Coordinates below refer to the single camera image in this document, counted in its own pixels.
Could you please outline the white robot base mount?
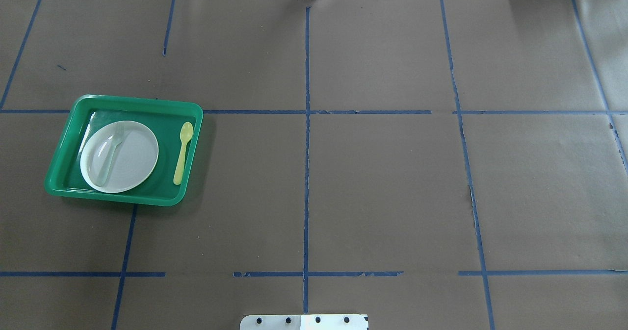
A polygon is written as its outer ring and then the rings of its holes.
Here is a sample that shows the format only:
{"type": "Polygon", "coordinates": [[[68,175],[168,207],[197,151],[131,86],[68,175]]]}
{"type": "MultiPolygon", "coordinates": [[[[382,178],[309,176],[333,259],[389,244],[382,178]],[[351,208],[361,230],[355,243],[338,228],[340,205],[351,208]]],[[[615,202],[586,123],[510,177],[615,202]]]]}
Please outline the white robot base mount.
{"type": "Polygon", "coordinates": [[[362,314],[277,314],[243,317],[240,330],[368,330],[362,314]]]}

